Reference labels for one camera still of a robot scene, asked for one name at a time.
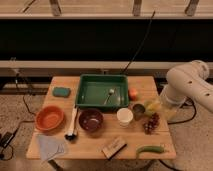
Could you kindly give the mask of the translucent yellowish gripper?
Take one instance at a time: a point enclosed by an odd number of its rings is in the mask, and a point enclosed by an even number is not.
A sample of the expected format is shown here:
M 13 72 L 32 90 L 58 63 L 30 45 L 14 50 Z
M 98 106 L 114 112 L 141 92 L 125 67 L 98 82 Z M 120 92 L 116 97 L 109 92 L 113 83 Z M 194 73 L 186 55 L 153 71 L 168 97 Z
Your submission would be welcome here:
M 160 93 L 160 101 L 162 104 L 161 113 L 166 120 L 171 120 L 183 104 L 184 96 L 172 87 L 164 87 Z

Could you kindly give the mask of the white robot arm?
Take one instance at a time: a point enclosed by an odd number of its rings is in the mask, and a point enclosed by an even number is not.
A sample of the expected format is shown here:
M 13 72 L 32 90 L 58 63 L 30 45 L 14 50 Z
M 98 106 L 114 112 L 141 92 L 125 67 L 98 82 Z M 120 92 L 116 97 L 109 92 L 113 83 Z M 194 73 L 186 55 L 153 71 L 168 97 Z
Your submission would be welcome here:
M 177 65 L 167 72 L 167 85 L 160 93 L 161 113 L 167 121 L 176 115 L 187 98 L 213 113 L 213 85 L 206 81 L 209 74 L 208 65 L 200 60 Z

